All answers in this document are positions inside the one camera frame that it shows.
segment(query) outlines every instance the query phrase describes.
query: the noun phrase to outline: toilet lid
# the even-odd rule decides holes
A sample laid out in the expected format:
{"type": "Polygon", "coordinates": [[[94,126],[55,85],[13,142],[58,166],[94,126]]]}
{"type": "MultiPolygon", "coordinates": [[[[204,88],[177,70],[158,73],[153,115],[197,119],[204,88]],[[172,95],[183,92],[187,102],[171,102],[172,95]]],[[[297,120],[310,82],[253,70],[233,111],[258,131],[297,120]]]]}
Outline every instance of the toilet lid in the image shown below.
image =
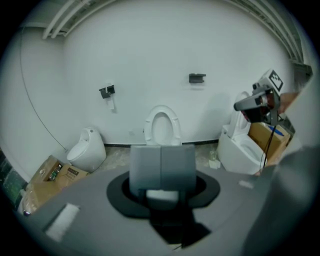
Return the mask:
{"type": "Polygon", "coordinates": [[[68,155],[66,156],[67,160],[73,160],[79,156],[81,156],[87,149],[89,145],[89,142],[87,142],[86,140],[80,140],[78,142],[78,144],[76,144],[68,153],[68,155]]]}
{"type": "Polygon", "coordinates": [[[167,106],[154,107],[145,120],[147,145],[180,145],[180,124],[177,115],[167,106]]]}

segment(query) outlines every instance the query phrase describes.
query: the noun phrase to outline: toilet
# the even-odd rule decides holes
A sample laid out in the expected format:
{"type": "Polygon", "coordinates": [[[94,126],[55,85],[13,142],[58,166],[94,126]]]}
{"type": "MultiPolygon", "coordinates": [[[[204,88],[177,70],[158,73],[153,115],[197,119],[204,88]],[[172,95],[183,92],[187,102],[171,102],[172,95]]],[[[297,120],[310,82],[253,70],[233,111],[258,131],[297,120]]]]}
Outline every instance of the toilet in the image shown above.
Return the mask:
{"type": "Polygon", "coordinates": [[[99,132],[92,127],[81,131],[79,142],[69,151],[66,159],[75,167],[94,172],[106,159],[106,150],[99,132]]]}
{"type": "MultiPolygon", "coordinates": [[[[155,106],[144,124],[144,138],[148,146],[179,146],[180,123],[175,112],[165,105],[155,106]]],[[[147,190],[149,206],[157,210],[172,210],[179,201],[178,191],[147,190]]]]}
{"type": "MultiPolygon", "coordinates": [[[[244,91],[237,96],[236,102],[249,96],[244,91]]],[[[230,124],[222,126],[217,154],[228,172],[253,175],[263,167],[266,155],[248,136],[250,126],[243,114],[235,110],[230,124]]]]}

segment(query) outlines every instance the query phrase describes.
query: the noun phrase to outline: floor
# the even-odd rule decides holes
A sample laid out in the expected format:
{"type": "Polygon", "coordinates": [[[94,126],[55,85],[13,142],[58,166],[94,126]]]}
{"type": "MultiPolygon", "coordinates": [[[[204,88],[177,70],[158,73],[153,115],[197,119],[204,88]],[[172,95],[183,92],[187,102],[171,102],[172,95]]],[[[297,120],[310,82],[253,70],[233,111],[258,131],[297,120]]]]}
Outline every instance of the floor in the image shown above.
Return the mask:
{"type": "MultiPolygon", "coordinates": [[[[218,144],[204,144],[195,146],[196,165],[209,166],[209,156],[211,151],[217,149],[218,144]]],[[[105,147],[106,159],[95,171],[112,170],[119,166],[126,166],[130,161],[130,148],[128,147],[105,147]]]]}

